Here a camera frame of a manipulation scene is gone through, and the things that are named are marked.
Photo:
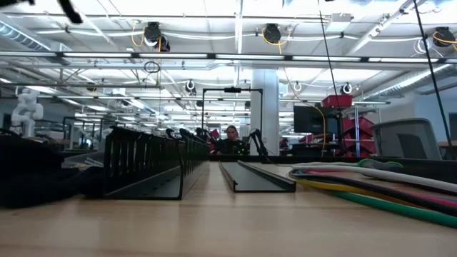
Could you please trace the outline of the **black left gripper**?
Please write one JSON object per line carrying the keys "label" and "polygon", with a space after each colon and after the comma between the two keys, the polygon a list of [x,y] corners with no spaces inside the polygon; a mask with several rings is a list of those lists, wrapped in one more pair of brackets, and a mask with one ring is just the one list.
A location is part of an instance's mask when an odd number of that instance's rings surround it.
{"label": "black left gripper", "polygon": [[[0,0],[1,6],[11,6],[11,5],[21,4],[21,3],[27,3],[29,5],[34,5],[35,0]],[[69,21],[71,23],[73,23],[73,24],[82,24],[83,23],[81,15],[75,10],[75,8],[70,0],[58,0],[58,3],[60,5],[62,11],[67,16],[67,18],[69,19]]]}

